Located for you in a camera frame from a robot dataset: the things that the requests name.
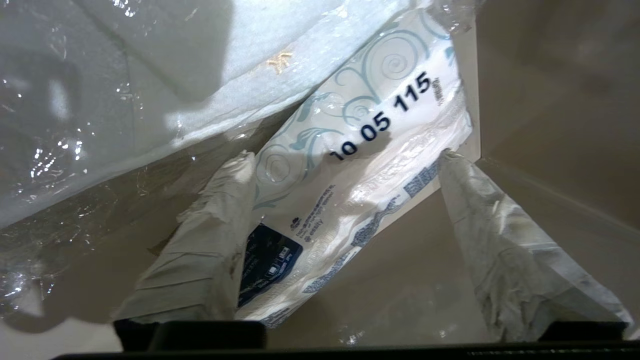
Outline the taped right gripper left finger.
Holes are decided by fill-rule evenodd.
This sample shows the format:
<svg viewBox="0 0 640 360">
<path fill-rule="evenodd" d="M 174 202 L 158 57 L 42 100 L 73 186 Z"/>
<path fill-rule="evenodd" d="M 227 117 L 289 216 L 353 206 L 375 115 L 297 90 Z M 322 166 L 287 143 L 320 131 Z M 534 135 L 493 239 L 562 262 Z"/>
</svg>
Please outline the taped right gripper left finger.
<svg viewBox="0 0 640 360">
<path fill-rule="evenodd" d="M 134 291 L 117 321 L 231 321 L 238 309 L 256 158 L 242 151 L 220 166 Z"/>
</svg>

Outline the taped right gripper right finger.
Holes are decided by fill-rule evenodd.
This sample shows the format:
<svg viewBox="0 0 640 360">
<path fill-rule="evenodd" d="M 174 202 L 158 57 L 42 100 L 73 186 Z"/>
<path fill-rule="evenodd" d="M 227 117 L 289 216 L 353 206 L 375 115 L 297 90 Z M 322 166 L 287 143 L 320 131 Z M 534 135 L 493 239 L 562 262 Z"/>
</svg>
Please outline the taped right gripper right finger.
<svg viewBox="0 0 640 360">
<path fill-rule="evenodd" d="M 487 329 L 498 342 L 624 339 L 633 317 L 484 171 L 449 148 L 438 177 Z"/>
</svg>

